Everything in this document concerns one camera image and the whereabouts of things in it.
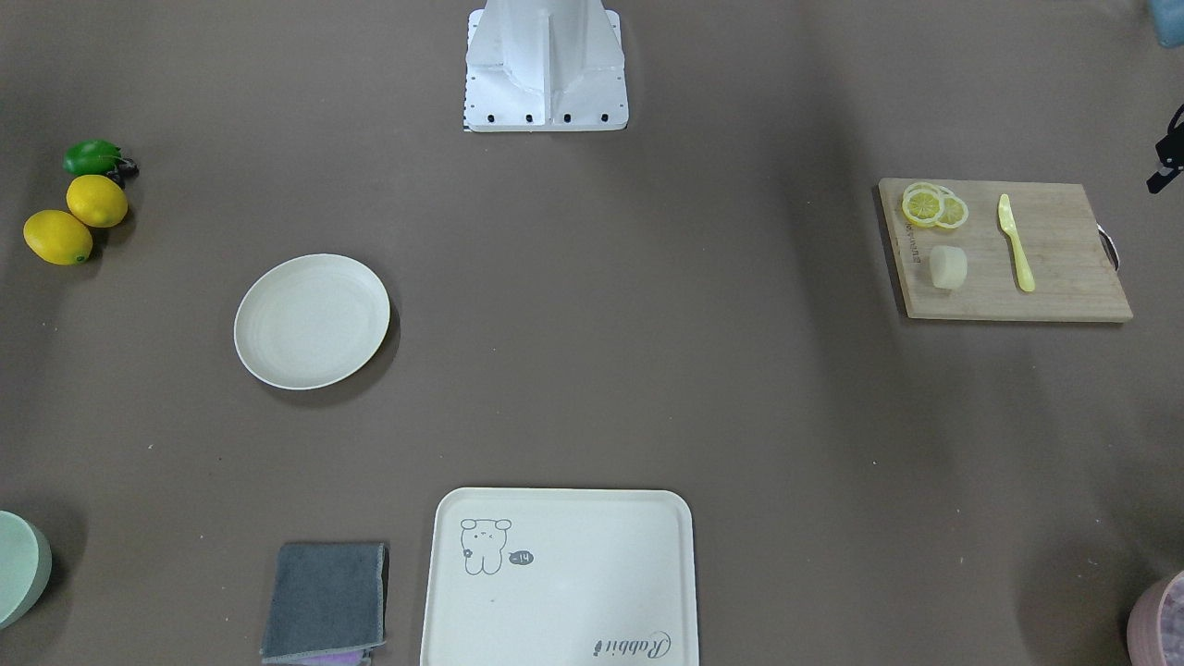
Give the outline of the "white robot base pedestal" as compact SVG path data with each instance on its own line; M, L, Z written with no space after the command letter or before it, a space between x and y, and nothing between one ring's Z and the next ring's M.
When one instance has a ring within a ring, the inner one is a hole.
M487 1L466 27L463 130L628 127L620 17L600 1Z

